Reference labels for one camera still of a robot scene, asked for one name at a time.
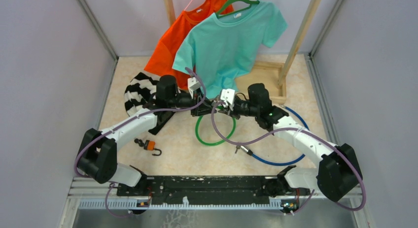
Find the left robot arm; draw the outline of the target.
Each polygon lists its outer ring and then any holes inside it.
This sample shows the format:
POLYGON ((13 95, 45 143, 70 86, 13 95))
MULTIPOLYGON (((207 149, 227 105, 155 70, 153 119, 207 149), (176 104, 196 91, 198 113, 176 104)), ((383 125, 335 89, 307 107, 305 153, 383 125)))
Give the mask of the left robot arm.
POLYGON ((146 175, 134 166, 120 163, 118 151, 144 132, 157 134, 174 113, 194 111, 208 104, 209 92, 196 74, 186 81, 188 91, 180 90, 172 75, 154 80, 140 73, 134 81, 125 96, 129 117, 104 130, 87 130, 73 169, 77 175, 90 177, 99 184, 127 185, 135 195, 142 195, 148 188, 146 175))

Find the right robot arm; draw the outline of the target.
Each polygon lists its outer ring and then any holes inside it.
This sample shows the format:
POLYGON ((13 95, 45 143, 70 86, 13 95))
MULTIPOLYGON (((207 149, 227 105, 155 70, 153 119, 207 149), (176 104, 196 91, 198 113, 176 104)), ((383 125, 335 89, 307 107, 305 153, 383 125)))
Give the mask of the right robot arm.
POLYGON ((286 111, 272 104, 264 84, 248 87, 248 99, 240 99, 234 90, 224 89, 213 101, 212 113, 238 118, 254 117, 268 135, 291 144, 310 159, 314 168, 288 166, 278 174, 278 190, 291 194, 296 188, 319 190, 326 198, 338 202, 356 186, 364 189, 362 174, 354 149, 328 142, 298 124, 286 111))

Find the green cable lock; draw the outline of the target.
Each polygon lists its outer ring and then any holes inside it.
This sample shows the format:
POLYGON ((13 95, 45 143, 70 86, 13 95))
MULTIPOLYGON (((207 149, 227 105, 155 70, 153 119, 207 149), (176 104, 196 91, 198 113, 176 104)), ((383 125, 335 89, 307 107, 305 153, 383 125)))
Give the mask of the green cable lock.
MULTIPOLYGON (((220 145, 220 144, 224 143, 225 140, 220 140, 220 141, 217 141, 217 142, 205 142, 201 139, 201 137, 199 135, 199 126, 200 126, 200 123, 202 121, 202 118, 203 118, 203 116, 199 116, 198 119, 197 119, 197 122, 195 124, 195 137, 196 137, 196 139, 201 144, 203 144, 205 146, 217 146, 217 145, 220 145)), ((233 126, 232 126, 232 129, 231 129, 230 133, 226 136, 227 139, 229 139, 234 134, 234 132, 236 130, 236 126, 237 126, 236 119, 232 118, 232 122, 233 122, 233 126)))

